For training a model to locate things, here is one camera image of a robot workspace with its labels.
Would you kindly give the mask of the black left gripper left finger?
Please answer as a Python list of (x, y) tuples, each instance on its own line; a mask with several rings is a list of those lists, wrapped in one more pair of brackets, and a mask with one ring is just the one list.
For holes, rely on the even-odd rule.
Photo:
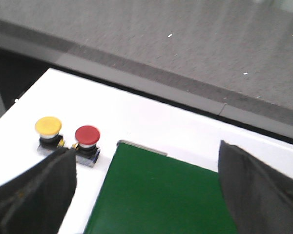
[(0, 234), (56, 234), (76, 187), (75, 150), (59, 148), (0, 186)]

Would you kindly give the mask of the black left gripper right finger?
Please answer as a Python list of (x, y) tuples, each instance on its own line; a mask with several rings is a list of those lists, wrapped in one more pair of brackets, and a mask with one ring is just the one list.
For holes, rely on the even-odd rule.
[(293, 234), (292, 178), (223, 140), (218, 174), (238, 233)]

